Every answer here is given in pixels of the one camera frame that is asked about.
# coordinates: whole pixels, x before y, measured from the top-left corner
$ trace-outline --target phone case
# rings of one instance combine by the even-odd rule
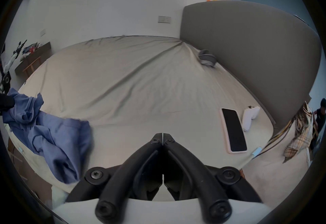
[[[238,114],[238,112],[236,110],[233,110],[233,111],[235,111],[237,113],[238,120],[239,120],[239,123],[241,125],[241,129],[242,129],[242,132],[243,132],[244,141],[246,142],[247,149],[245,151],[239,151],[239,152],[233,152],[233,151],[231,151],[231,145],[230,145],[230,139],[229,139],[228,129],[226,127],[226,123],[225,123],[225,119],[224,119],[224,115],[223,115],[222,109],[226,109],[226,110],[233,110],[233,109],[220,108],[220,115],[221,115],[221,121],[222,121],[222,127],[223,127],[223,132],[224,132],[224,138],[225,138],[225,142],[226,142],[227,152],[230,153],[230,154],[233,154],[233,153],[245,153],[245,152],[247,152],[248,151],[248,144],[247,144],[245,132],[243,131],[243,127],[242,127],[242,124],[241,124],[241,121],[240,121],[240,117],[239,117],[239,114]]]

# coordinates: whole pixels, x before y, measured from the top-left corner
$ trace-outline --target bolt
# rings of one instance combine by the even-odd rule
[[[100,170],[94,170],[91,173],[91,178],[94,180],[100,179],[103,176],[103,172],[101,172]]]
[[[96,216],[101,220],[112,219],[116,216],[115,206],[109,202],[99,202],[96,207]]]
[[[227,169],[223,172],[223,176],[226,178],[226,179],[233,179],[235,177],[235,174],[232,170],[230,169]]]
[[[227,218],[231,214],[231,208],[226,202],[217,202],[211,206],[209,213],[213,218]]]

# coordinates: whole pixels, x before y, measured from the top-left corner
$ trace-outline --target gray upholstered headboard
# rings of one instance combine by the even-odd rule
[[[321,42],[299,18],[246,1],[186,6],[180,38],[208,49],[283,128],[307,100],[317,75]]]

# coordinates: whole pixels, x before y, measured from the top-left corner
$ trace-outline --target plaid shirt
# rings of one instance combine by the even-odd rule
[[[298,151],[309,147],[312,140],[312,129],[312,112],[307,103],[304,102],[304,105],[295,115],[295,135],[289,145],[285,148],[284,162],[291,159]]]

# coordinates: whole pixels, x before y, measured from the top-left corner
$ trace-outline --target wooden floor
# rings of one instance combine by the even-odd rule
[[[39,177],[24,157],[20,154],[20,152],[14,148],[13,145],[10,144],[10,140],[8,143],[8,150],[11,151],[14,156],[10,156],[11,161],[13,162],[16,170],[19,175],[22,177],[27,186],[38,196],[38,198],[47,206],[52,205],[52,185],[47,183],[41,177]]]

